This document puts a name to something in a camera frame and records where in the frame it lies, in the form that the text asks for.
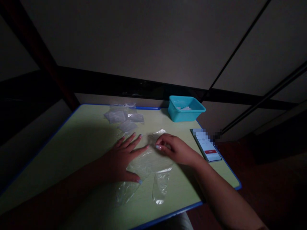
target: floor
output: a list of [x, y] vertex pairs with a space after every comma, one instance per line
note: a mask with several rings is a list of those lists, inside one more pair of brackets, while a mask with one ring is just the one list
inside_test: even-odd
[[[242, 183], [241, 196], [269, 229], [306, 226], [307, 153], [256, 164], [247, 139], [218, 145], [221, 154]], [[222, 229], [208, 204], [187, 212], [194, 230]]]

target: forearm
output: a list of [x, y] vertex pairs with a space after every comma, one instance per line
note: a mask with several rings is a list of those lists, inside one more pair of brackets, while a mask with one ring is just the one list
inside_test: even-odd
[[96, 187], [88, 165], [0, 216], [1, 229], [55, 228]]
[[261, 229], [265, 225], [249, 204], [203, 158], [192, 165], [216, 218], [228, 229]]

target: person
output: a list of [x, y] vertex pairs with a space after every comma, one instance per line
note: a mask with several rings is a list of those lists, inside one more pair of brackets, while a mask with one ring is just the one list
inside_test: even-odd
[[[56, 228], [98, 185], [118, 181], [142, 183], [138, 175], [126, 171], [129, 162], [148, 148], [135, 149], [142, 135], [133, 141], [135, 136], [134, 133], [125, 141], [122, 137], [99, 159], [1, 215], [0, 229]], [[206, 201], [224, 228], [267, 229], [237, 191], [180, 138], [163, 134], [156, 148], [174, 162], [192, 168]]]

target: hand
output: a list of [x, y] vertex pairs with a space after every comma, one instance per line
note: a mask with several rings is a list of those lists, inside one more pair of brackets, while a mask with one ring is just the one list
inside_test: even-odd
[[169, 158], [179, 164], [194, 167], [196, 163], [204, 160], [183, 140], [171, 134], [162, 134], [156, 142], [156, 148], [163, 151]]
[[100, 182], [132, 181], [142, 183], [138, 175], [126, 171], [128, 164], [148, 148], [147, 145], [143, 148], [134, 150], [137, 144], [141, 141], [142, 134], [131, 142], [134, 137], [135, 133], [124, 142], [123, 140], [125, 137], [122, 137], [110, 151], [101, 158], [90, 163], [89, 167], [92, 171], [91, 175], [95, 177], [97, 175], [97, 180]]

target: red button on screen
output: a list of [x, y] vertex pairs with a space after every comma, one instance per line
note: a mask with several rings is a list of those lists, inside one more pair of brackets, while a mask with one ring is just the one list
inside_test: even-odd
[[206, 154], [216, 153], [216, 151], [215, 151], [215, 150], [206, 150], [205, 153], [206, 153]]

